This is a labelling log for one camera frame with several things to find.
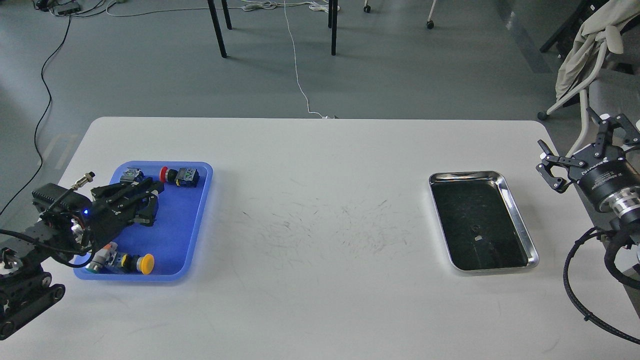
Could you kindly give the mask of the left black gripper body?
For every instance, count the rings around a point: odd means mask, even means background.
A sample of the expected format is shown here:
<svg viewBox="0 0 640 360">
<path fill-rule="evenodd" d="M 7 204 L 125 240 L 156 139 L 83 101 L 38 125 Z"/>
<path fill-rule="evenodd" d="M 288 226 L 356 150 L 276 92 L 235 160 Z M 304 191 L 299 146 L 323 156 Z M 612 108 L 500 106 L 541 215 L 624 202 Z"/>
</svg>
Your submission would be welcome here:
<svg viewBox="0 0 640 360">
<path fill-rule="evenodd" d="M 138 211 L 137 202 L 128 199 L 96 199 L 82 212 L 85 228 L 89 230 L 92 246 L 101 249 L 134 223 Z"/>
</svg>

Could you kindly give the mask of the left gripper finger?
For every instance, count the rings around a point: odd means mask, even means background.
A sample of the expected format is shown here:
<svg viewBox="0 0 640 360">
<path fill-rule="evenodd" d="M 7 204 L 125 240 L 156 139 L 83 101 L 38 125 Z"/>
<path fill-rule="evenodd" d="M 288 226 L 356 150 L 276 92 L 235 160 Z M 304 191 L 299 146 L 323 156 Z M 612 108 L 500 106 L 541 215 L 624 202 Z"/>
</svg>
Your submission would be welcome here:
<svg viewBox="0 0 640 360">
<path fill-rule="evenodd" d="M 119 201 L 113 213 L 126 226 L 141 224 L 145 227 L 153 227 L 158 209 L 159 194 L 142 193 Z"/>
<path fill-rule="evenodd" d="M 164 183 L 159 180 L 142 180 L 140 182 L 117 182 L 107 186 L 99 186 L 91 189 L 93 196 L 92 205 L 109 204 L 115 206 L 123 201 L 123 204 L 148 206 L 157 199 L 157 195 L 165 189 Z"/>
</svg>

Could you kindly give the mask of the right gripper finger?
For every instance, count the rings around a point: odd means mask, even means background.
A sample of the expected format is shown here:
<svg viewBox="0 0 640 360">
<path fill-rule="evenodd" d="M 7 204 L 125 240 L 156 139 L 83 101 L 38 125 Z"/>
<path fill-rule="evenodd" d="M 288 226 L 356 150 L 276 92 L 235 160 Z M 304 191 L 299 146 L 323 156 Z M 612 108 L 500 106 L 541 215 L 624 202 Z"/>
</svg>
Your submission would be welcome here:
<svg viewBox="0 0 640 360">
<path fill-rule="evenodd" d="M 536 170 L 553 191 L 558 194 L 564 193 L 570 186 L 570 182 L 566 178 L 556 177 L 552 169 L 553 167 L 564 167 L 569 170 L 570 167 L 576 166 L 576 160 L 553 154 L 553 151 L 542 139 L 538 139 L 537 144 L 542 149 L 542 154 L 541 162 L 535 167 Z"/>
<path fill-rule="evenodd" d="M 590 144 L 590 155 L 598 161 L 627 159 L 627 153 L 638 150 L 639 130 L 624 114 L 606 115 L 602 118 L 597 113 L 590 118 L 598 125 L 598 133 L 594 143 Z"/>
</svg>

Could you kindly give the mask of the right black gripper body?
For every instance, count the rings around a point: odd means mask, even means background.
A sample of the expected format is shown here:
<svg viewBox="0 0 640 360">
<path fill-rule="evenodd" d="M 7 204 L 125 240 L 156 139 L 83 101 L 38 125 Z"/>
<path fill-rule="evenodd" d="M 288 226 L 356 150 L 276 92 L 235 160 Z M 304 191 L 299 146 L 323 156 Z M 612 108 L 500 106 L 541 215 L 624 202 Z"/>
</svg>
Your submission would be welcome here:
<svg viewBox="0 0 640 360">
<path fill-rule="evenodd" d="M 570 180 L 577 184 L 597 212 L 639 212 L 639 172 L 623 154 L 602 158 L 588 156 L 578 163 L 584 167 L 571 168 Z"/>
</svg>

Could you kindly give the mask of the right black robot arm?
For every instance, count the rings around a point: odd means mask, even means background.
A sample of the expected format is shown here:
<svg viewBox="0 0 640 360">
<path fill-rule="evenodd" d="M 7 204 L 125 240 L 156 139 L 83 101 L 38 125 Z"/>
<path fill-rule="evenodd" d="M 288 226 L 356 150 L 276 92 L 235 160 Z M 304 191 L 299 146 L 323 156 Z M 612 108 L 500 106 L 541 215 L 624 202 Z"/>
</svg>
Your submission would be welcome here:
<svg viewBox="0 0 640 360">
<path fill-rule="evenodd" d="M 590 228 L 574 242 L 563 266 L 563 285 L 569 300 L 585 321 L 592 322 L 616 337 L 638 344 L 638 338 L 611 326 L 588 310 L 578 300 L 569 282 L 570 262 L 580 246 L 589 239 L 606 236 L 609 242 L 603 258 L 605 268 L 622 285 L 636 290 L 640 287 L 638 280 L 625 275 L 615 264 L 620 249 L 630 249 L 639 244 L 640 176 L 627 161 L 627 151 L 613 143 L 614 130 L 621 128 L 625 132 L 624 145 L 628 146 L 629 151 L 638 150 L 639 132 L 622 113 L 601 117 L 590 107 L 587 108 L 587 113 L 591 119 L 598 121 L 595 141 L 573 155 L 558 156 L 546 142 L 539 140 L 542 155 L 536 169 L 553 191 L 562 194 L 571 184 L 575 184 L 597 212 L 611 212 L 615 215 L 611 221 L 612 230 Z"/>
</svg>

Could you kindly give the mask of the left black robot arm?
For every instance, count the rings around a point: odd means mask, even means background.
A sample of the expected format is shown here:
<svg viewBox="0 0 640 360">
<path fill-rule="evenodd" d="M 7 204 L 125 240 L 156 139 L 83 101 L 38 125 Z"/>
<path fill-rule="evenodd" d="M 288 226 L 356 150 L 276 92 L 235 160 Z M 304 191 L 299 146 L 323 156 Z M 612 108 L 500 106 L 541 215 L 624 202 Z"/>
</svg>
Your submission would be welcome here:
<svg viewBox="0 0 640 360">
<path fill-rule="evenodd" d="M 89 272 L 113 267 L 122 272 L 150 274 L 154 258 L 119 253 L 116 237 L 135 223 L 151 227 L 158 211 L 162 180 L 129 168 L 119 182 L 94 187 L 92 199 L 78 189 L 92 182 L 94 173 L 85 173 L 72 187 L 48 183 L 32 192 L 39 221 L 23 232 L 2 230 L 1 339 L 13 335 L 30 321 L 60 301 L 66 287 L 53 284 L 42 262 L 52 258 L 71 266 L 74 256 L 89 255 L 78 264 Z"/>
</svg>

